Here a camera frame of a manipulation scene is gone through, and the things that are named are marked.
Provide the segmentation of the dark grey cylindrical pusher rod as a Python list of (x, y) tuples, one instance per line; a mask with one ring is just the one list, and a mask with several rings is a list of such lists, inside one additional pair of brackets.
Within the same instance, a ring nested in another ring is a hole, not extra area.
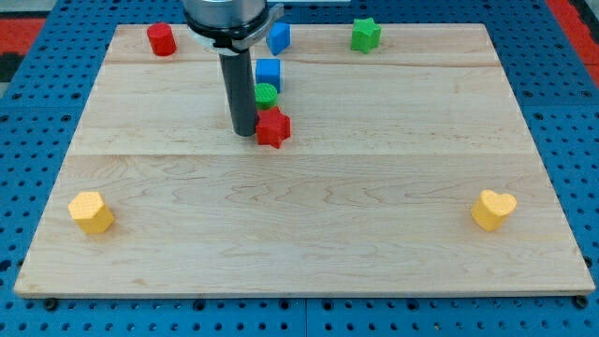
[(251, 54), (220, 55), (226, 95), (234, 132), (251, 137), (256, 132), (257, 107)]

